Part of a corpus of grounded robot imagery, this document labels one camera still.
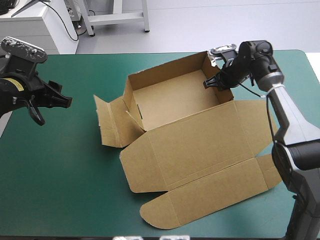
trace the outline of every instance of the cardboard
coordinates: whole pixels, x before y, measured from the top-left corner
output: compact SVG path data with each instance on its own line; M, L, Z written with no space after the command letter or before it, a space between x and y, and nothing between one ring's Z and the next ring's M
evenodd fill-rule
M144 204L142 218L172 229L277 185L263 100L233 100L205 89L219 69L206 52L128 76L123 96L95 96L103 145L127 146L120 160L135 193L167 193Z

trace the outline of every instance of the metal bracket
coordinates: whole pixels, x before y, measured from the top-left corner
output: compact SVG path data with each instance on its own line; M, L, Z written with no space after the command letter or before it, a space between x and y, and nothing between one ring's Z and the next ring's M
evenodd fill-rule
M218 60L224 60L225 63L229 60L233 60L237 56L236 48L237 46L235 44L227 44L208 50L207 54L211 61L211 65L216 67L216 61Z
M9 54L36 64L44 63L48 58L42 48L11 36L6 36L1 41L1 48Z

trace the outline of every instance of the white floor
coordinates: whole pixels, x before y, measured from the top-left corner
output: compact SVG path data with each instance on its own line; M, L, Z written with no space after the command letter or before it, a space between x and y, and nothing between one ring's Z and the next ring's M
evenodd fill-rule
M88 1L98 15L113 7ZM123 0L125 12L141 8L141 0ZM96 26L95 37L80 36L77 54L198 52L264 39L275 50L306 52L320 80L320 0L148 0L148 8L149 33L142 22Z

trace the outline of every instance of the box flap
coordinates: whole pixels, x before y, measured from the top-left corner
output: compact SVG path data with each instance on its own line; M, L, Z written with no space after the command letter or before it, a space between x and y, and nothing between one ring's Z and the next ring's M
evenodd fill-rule
M269 128L266 101L236 100L234 101L242 129L245 132L253 157L260 153L272 141ZM271 118L273 129L277 126Z
M268 189L272 189L273 187L278 185L282 181L282 179L276 166L274 165L271 154L259 156L256 159L260 166Z
M128 114L128 108L122 97L110 103L97 96L94 96L94 100L103 145L122 148L144 133Z
M156 228L173 229L268 189L263 171L254 157L145 203L140 209L140 215Z
M272 141L265 104L230 101L146 132L121 152L130 189L170 191L255 157Z

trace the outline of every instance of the yellow tape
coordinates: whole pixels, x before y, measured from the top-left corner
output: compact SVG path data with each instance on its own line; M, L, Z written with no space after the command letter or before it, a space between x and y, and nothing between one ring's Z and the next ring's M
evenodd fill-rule
M19 92L22 92L23 90L25 90L24 87L21 85L21 83L18 82L17 80L14 80L13 78L3 78L3 79L15 85L15 87L18 89Z

